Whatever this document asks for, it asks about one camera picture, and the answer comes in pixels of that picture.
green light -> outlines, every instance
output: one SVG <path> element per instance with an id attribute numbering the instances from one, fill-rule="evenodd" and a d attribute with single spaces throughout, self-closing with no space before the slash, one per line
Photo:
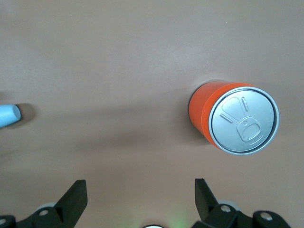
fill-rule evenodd
<path id="1" fill-rule="evenodd" d="M 186 228 L 187 221 L 186 219 L 175 218 L 170 221 L 169 225 L 170 228 Z"/>

can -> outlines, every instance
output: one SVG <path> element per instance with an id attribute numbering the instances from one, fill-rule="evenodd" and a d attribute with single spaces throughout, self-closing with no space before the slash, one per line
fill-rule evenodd
<path id="1" fill-rule="evenodd" d="M 189 103 L 192 124 L 214 146 L 235 155 L 265 148 L 279 127 L 279 110 L 265 91 L 248 83 L 203 84 Z"/>

can lid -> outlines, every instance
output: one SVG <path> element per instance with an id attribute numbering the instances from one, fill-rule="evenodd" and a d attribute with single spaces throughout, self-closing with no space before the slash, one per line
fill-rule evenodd
<path id="1" fill-rule="evenodd" d="M 239 87 L 225 93 L 214 104 L 209 130 L 222 150 L 245 155 L 263 149 L 279 125 L 279 111 L 273 98 L 255 87 Z"/>

can rim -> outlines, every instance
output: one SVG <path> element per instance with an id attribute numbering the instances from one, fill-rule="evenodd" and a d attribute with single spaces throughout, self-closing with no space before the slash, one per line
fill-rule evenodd
<path id="1" fill-rule="evenodd" d="M 229 150 L 227 148 L 225 148 L 224 146 L 222 146 L 218 140 L 216 139 L 215 135 L 214 135 L 214 132 L 213 132 L 213 129 L 212 129 L 212 119 L 213 119 L 213 114 L 216 110 L 216 108 L 218 107 L 218 105 L 229 95 L 231 94 L 234 94 L 236 92 L 240 92 L 240 91 L 253 91 L 253 92 L 258 92 L 260 93 L 261 95 L 263 95 L 264 97 L 266 97 L 273 110 L 274 110 L 274 123 L 273 123 L 273 126 L 272 126 L 272 129 L 268 135 L 268 137 L 261 143 L 259 144 L 258 146 L 252 148 L 252 149 L 249 149 L 249 150 L 246 150 L 246 151 L 234 151 L 234 150 Z M 279 127 L 279 122 L 280 122 L 280 115 L 279 115 L 279 109 L 276 105 L 276 102 L 274 101 L 274 99 L 272 98 L 272 96 L 270 96 L 267 92 L 265 92 L 264 90 L 261 90 L 259 88 L 256 88 L 256 87 L 251 87 L 251 86 L 242 86 L 242 87 L 237 87 L 237 88 L 234 88 L 234 89 L 231 89 L 229 91 L 227 91 L 226 93 L 224 93 L 217 101 L 216 103 L 214 103 L 212 109 L 211 109 L 211 112 L 210 112 L 210 115 L 209 115 L 209 132 L 210 132 L 210 135 L 211 135 L 211 138 L 212 140 L 214 141 L 214 143 L 223 151 L 227 152 L 227 153 L 230 153 L 230 154 L 234 154 L 234 155 L 248 155 L 248 154 L 253 154 L 253 153 L 256 153 L 258 151 L 260 151 L 261 149 L 265 148 L 271 141 L 272 139 L 274 138 L 274 136 L 276 135 L 277 133 L 277 130 L 278 130 L 278 127 Z"/>

blue marker cap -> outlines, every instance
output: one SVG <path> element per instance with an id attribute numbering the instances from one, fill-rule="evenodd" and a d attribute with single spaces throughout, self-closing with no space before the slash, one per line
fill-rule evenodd
<path id="1" fill-rule="evenodd" d="M 0 104 L 0 127 L 6 127 L 21 119 L 21 113 L 15 104 Z"/>

